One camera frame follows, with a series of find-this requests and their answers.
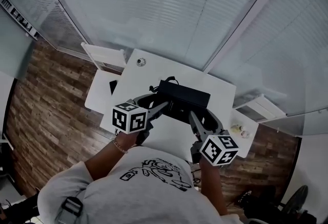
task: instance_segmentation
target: floor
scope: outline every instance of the floor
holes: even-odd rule
[[[58,52],[44,41],[36,45],[25,80],[16,84],[7,120],[7,135],[15,147],[10,152],[12,174],[25,195],[109,142],[112,134],[99,127],[103,115],[84,106],[95,72],[88,61]],[[260,126],[247,158],[221,169],[226,202],[266,185],[276,186],[281,196],[297,145],[297,138]]]

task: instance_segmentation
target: person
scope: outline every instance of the person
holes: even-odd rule
[[[137,135],[120,132],[86,162],[52,177],[38,197],[43,222],[56,223],[63,202],[72,196],[83,204],[78,223],[241,224],[238,215],[228,215],[217,167],[200,161],[200,193],[186,161],[132,147]]]
[[[23,224],[27,220],[39,215],[37,208],[37,197],[39,190],[36,189],[36,194],[25,199],[24,201],[14,204],[7,209],[0,206],[0,224],[13,223]]]

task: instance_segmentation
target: white table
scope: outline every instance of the white table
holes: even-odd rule
[[[240,148],[237,153],[237,156],[245,158],[247,157],[247,154],[252,146],[258,128],[258,123],[250,119],[249,117],[243,115],[242,113],[238,112],[237,110],[233,109],[230,116],[229,128],[233,125],[243,125],[244,127],[246,127],[246,130],[251,134],[249,138],[242,138],[240,134],[228,130],[230,135],[233,137],[238,147]]]
[[[138,67],[136,61],[146,59],[146,65]],[[236,87],[211,75],[169,59],[135,49],[125,67],[116,89],[107,101],[106,111],[100,127],[114,132],[111,108],[128,99],[149,94],[149,86],[158,86],[161,79],[175,76],[180,85],[211,94],[208,109],[225,128],[230,126],[230,113]],[[162,150],[192,161],[190,147],[197,140],[190,125],[162,115],[152,122],[154,128],[143,143],[144,146]]]
[[[118,74],[113,74],[98,69],[92,80],[92,84],[84,104],[85,107],[97,111],[100,114],[105,114],[106,103],[112,95],[109,82],[119,80],[120,77],[121,76]]]

